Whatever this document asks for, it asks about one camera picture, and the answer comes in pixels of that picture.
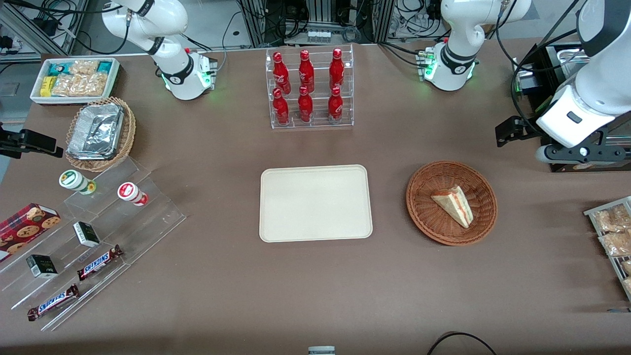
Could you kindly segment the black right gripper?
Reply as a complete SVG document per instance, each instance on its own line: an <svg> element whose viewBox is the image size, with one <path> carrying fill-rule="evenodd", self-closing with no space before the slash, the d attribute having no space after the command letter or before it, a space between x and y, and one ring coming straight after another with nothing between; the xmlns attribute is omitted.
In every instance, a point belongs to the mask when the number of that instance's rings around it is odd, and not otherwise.
<svg viewBox="0 0 631 355"><path fill-rule="evenodd" d="M23 134L8 131L0 124L0 154L10 159L21 159L23 152L36 152L58 159L64 154L64 150L57 146L57 140L50 136L32 130L23 130Z"/></svg>

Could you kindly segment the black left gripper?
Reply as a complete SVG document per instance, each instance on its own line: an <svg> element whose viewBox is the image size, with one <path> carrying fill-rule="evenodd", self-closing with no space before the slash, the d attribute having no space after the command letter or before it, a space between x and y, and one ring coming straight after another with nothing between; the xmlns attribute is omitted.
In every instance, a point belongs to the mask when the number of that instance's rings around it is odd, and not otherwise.
<svg viewBox="0 0 631 355"><path fill-rule="evenodd" d="M543 133L536 128L533 118L524 119L519 116L509 117L498 124L495 134L498 148L516 140L529 140L543 136Z"/></svg>

